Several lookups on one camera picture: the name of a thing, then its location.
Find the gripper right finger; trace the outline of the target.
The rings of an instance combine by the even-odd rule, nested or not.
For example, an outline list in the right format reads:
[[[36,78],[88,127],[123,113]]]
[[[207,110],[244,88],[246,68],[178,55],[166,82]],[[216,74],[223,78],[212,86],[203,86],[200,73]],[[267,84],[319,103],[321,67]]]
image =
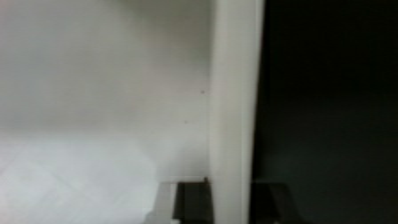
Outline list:
[[[251,224],[310,224],[299,212],[289,185],[283,183],[253,183]]]

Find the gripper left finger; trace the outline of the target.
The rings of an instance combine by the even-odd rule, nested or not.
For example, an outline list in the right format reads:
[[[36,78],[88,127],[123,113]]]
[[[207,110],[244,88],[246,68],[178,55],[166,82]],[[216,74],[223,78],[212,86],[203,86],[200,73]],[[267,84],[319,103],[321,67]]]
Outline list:
[[[173,219],[180,224],[214,224],[214,198],[209,180],[180,182]]]

